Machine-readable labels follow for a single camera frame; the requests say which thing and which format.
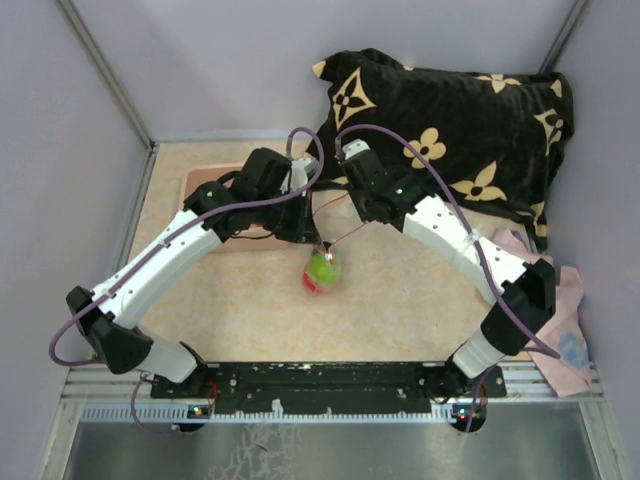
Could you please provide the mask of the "pink plastic bin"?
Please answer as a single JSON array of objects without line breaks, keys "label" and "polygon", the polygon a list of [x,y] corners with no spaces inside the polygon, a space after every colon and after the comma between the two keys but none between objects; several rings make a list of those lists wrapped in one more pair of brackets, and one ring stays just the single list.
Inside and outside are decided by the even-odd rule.
[{"label": "pink plastic bin", "polygon": [[[241,163],[227,163],[219,165],[196,166],[188,170],[182,179],[179,203],[182,205],[198,186],[203,183],[217,180],[222,175],[240,170]],[[267,231],[261,227],[252,226],[240,233],[239,239],[229,239],[219,246],[216,253],[239,253],[249,251],[273,251],[286,250],[289,244],[275,237],[266,238]]]}]

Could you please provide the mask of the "clear zip top bag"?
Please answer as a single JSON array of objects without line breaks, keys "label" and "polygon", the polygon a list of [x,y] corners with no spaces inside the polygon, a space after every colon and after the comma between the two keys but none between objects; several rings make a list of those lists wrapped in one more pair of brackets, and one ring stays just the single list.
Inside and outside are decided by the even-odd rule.
[{"label": "clear zip top bag", "polygon": [[367,225],[366,222],[361,222],[357,227],[351,229],[350,231],[342,234],[341,236],[339,236],[338,238],[335,238],[335,239],[325,240],[324,238],[321,238],[320,239],[320,243],[313,246],[313,250],[312,250],[312,253],[310,254],[309,259],[315,253],[329,253],[329,254],[332,254],[335,257],[337,257],[338,260],[340,261],[341,265],[342,265],[342,262],[339,259],[339,257],[333,252],[333,250],[335,249],[335,245],[340,243],[341,241],[345,240],[349,236],[355,234],[356,232],[358,232],[359,230],[364,228],[366,225]]}]

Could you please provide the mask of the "light green apple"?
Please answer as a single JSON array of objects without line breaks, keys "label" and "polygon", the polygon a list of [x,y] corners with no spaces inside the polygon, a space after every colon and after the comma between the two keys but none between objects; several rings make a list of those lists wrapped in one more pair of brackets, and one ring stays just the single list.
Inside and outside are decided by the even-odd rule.
[{"label": "light green apple", "polygon": [[305,268],[312,270],[335,269],[342,275],[342,265],[337,257],[329,253],[315,253],[311,256]]}]

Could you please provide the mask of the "red apple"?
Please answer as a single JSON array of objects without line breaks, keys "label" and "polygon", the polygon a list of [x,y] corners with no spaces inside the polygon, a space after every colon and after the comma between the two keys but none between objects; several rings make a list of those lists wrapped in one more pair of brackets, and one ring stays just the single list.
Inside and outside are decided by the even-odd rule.
[{"label": "red apple", "polygon": [[305,268],[302,274],[302,285],[311,293],[327,293],[334,288],[341,273],[335,269],[312,270]]}]

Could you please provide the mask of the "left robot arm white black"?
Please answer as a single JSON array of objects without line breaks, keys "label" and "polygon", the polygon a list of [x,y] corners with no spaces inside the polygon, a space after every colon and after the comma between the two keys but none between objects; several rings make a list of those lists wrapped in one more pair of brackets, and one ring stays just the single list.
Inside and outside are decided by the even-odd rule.
[{"label": "left robot arm white black", "polygon": [[201,394],[208,373],[183,343],[140,327],[157,298],[191,265],[252,226],[291,243],[313,243],[307,190],[322,164],[291,160],[268,148],[251,152],[241,170],[223,181],[200,184],[169,225],[132,261],[91,289],[66,298],[84,339],[114,374],[139,370],[159,375],[184,395]]}]

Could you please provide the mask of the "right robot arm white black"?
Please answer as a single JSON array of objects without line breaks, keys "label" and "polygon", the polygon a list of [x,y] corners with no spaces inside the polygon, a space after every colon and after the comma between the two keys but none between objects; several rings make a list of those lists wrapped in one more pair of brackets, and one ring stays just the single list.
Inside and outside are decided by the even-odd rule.
[{"label": "right robot arm white black", "polygon": [[485,370],[520,353],[554,316],[554,267],[544,259],[527,262],[467,228],[417,178],[393,176],[364,141],[345,146],[340,165],[363,221],[391,225],[435,250],[490,304],[481,325],[431,381],[438,397],[470,395],[481,385]]}]

